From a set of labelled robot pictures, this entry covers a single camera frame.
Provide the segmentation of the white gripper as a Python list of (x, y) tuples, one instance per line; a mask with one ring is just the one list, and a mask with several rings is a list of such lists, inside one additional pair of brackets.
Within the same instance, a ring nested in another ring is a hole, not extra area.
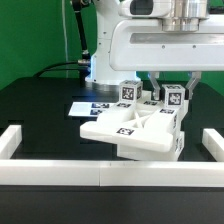
[(208, 12), (208, 0), (123, 0), (112, 35), (110, 65), (115, 70), (149, 71), (153, 97), (160, 99), (155, 71), (193, 71), (186, 98), (200, 71), (224, 70), (224, 14)]

